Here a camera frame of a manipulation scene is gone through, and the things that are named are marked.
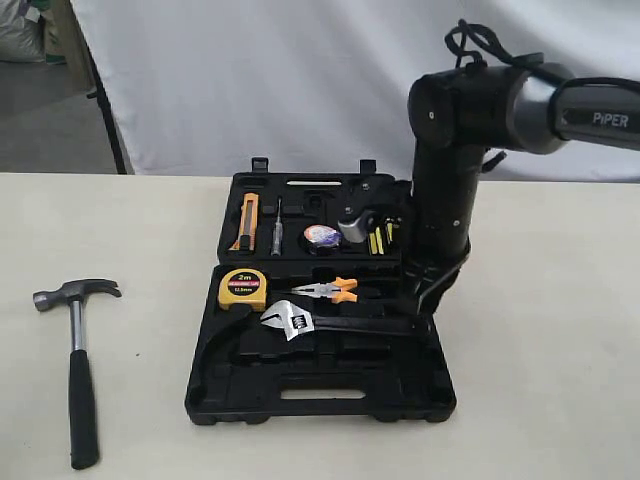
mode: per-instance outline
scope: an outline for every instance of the floor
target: floor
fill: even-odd
[[[97,102],[65,65],[0,62],[0,172],[116,173]]]

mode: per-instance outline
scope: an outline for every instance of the tool case latch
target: tool case latch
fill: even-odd
[[[373,175],[376,173],[376,161],[363,158],[360,160],[360,175]]]
[[[253,157],[251,159],[251,173],[269,173],[269,159],[267,157]]]

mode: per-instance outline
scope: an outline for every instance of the hammer head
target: hammer head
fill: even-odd
[[[63,303],[70,305],[75,301],[84,302],[87,295],[97,292],[110,293],[114,297],[122,296],[116,282],[103,278],[91,278],[66,282],[53,292],[36,292],[33,294],[33,303],[39,312],[46,312]]]

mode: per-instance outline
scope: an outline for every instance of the tape measure label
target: tape measure label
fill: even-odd
[[[227,286],[233,295],[244,297],[255,293],[260,288],[260,278],[255,273],[236,273],[229,279]]]

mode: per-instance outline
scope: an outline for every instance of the orange plier handle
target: orange plier handle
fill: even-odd
[[[332,285],[335,285],[340,289],[339,292],[336,292],[331,297],[331,303],[341,303],[341,302],[357,302],[358,296],[355,293],[351,293],[349,290],[353,290],[358,286],[358,280],[355,278],[340,278],[336,277],[336,279],[331,282]]]

